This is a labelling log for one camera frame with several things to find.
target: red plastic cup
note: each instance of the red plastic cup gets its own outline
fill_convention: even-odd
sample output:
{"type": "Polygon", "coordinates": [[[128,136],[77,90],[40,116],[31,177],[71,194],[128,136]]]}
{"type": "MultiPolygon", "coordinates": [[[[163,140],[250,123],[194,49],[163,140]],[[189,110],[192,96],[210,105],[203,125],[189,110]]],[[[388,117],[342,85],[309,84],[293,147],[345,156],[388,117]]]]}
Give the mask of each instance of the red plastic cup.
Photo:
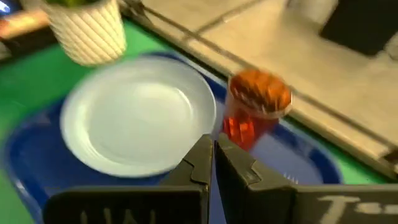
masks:
{"type": "Polygon", "coordinates": [[[228,90],[225,102],[223,119],[223,132],[229,139],[245,151],[250,151],[257,140],[264,134],[271,132],[278,124],[279,118],[286,115],[291,107],[290,104],[282,110],[266,113],[259,108],[255,109],[245,105],[232,94],[231,83],[228,82],[228,90]]]}

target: blue tray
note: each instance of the blue tray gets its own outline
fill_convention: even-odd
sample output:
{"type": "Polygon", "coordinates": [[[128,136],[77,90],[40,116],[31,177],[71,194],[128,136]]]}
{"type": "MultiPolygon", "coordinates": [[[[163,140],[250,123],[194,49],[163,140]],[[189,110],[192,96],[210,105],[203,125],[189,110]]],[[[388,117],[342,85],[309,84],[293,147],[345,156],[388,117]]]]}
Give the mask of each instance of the blue tray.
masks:
{"type": "MultiPolygon", "coordinates": [[[[179,60],[198,70],[216,96],[217,127],[221,127],[226,95],[223,81],[175,54],[157,52],[146,57],[148,55],[179,60]]],[[[41,210],[49,197],[67,188],[82,185],[155,185],[166,175],[123,179],[99,173],[81,163],[67,149],[61,136],[59,117],[62,104],[63,100],[60,100],[24,120],[7,139],[4,149],[5,170],[37,223],[42,223],[41,210]]],[[[300,184],[341,183],[341,174],[326,149],[285,121],[281,121],[272,133],[260,138],[252,155],[300,184]]],[[[215,172],[210,206],[210,224],[225,223],[215,172]]]]}

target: green surface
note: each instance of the green surface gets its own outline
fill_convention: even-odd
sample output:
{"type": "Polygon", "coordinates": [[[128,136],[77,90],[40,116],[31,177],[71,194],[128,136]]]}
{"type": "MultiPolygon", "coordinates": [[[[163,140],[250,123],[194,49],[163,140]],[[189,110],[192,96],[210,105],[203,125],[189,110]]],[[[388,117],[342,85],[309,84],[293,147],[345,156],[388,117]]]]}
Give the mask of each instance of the green surface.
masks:
{"type": "MultiPolygon", "coordinates": [[[[159,41],[151,39],[137,27],[125,25],[128,48],[126,56],[135,56],[151,50],[166,50],[159,41]]],[[[38,110],[66,95],[76,82],[93,68],[72,62],[59,46],[53,46],[19,60],[14,65],[0,68],[0,142],[10,129],[27,114],[38,110]]],[[[343,172],[347,184],[384,183],[386,180],[372,170],[342,153],[336,146],[305,129],[292,120],[333,154],[343,172]]],[[[7,177],[0,174],[0,223],[33,223],[7,177]]]]}

